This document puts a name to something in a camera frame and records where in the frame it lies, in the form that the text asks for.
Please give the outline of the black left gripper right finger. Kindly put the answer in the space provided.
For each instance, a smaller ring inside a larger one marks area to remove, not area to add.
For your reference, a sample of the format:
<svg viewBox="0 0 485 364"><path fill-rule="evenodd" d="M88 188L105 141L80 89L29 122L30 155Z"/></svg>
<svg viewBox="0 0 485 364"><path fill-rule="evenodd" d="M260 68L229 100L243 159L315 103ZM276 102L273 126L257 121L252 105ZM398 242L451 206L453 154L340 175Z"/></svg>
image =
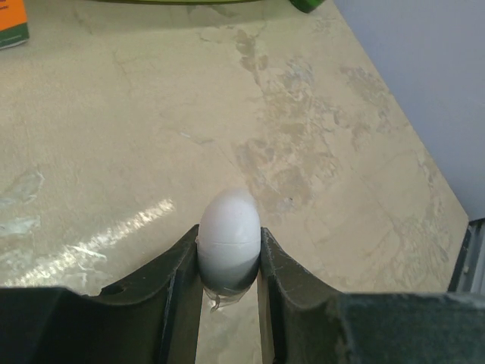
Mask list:
<svg viewBox="0 0 485 364"><path fill-rule="evenodd" d="M261 229L258 315L265 363L482 363L484 298L343 293Z"/></svg>

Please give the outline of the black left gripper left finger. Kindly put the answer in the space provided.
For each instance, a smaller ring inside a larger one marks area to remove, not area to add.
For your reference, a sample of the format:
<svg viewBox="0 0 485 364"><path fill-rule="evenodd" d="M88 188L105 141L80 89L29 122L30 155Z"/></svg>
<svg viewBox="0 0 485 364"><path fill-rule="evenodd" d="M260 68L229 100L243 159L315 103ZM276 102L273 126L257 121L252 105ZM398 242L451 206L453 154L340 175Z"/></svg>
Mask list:
<svg viewBox="0 0 485 364"><path fill-rule="evenodd" d="M198 228L98 296L1 290L3 363L193 363L202 308Z"/></svg>

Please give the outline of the white earbud charging case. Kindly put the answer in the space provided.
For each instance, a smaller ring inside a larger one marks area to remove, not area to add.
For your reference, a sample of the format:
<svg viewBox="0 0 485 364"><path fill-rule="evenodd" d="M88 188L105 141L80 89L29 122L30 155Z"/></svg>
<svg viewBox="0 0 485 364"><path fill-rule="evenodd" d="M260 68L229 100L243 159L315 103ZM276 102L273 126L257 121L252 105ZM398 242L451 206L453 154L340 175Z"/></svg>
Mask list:
<svg viewBox="0 0 485 364"><path fill-rule="evenodd" d="M251 193L234 188L216 195L202 214L196 243L211 311L239 302L260 264L261 222Z"/></svg>

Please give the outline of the green plastic basket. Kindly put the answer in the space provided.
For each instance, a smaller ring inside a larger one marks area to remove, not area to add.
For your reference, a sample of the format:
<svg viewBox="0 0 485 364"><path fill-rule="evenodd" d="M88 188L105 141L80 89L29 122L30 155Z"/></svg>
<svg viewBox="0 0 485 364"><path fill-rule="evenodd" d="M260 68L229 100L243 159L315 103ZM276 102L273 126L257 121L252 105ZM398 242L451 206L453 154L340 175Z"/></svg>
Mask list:
<svg viewBox="0 0 485 364"><path fill-rule="evenodd" d="M114 2L124 2L129 4L144 5L227 5L260 2L259 0L119 0Z"/></svg>

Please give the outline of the green glass bottle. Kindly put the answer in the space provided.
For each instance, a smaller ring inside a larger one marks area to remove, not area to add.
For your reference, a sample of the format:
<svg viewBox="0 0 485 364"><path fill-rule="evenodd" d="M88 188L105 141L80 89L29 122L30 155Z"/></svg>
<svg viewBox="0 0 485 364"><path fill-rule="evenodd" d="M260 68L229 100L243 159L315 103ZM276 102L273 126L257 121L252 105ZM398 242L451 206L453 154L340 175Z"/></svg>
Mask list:
<svg viewBox="0 0 485 364"><path fill-rule="evenodd" d="M310 14L325 2L325 0L289 0L289 1L297 10L301 11L304 14Z"/></svg>

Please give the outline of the orange small carton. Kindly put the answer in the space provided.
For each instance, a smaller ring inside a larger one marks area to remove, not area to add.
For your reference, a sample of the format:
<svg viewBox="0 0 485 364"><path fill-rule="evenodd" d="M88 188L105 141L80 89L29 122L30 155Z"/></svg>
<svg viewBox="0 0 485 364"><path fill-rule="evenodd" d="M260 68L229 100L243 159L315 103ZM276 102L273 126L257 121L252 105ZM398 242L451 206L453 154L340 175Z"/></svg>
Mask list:
<svg viewBox="0 0 485 364"><path fill-rule="evenodd" d="M27 42L30 38L23 0L0 1L0 49Z"/></svg>

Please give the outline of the aluminium frame rail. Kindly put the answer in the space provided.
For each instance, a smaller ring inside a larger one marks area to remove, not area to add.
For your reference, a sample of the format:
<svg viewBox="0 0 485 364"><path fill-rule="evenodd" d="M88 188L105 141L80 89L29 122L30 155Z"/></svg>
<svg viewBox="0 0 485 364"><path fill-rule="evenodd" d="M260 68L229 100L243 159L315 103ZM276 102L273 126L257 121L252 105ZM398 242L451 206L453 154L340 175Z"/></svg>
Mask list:
<svg viewBox="0 0 485 364"><path fill-rule="evenodd" d="M484 295L484 219L468 224L448 291Z"/></svg>

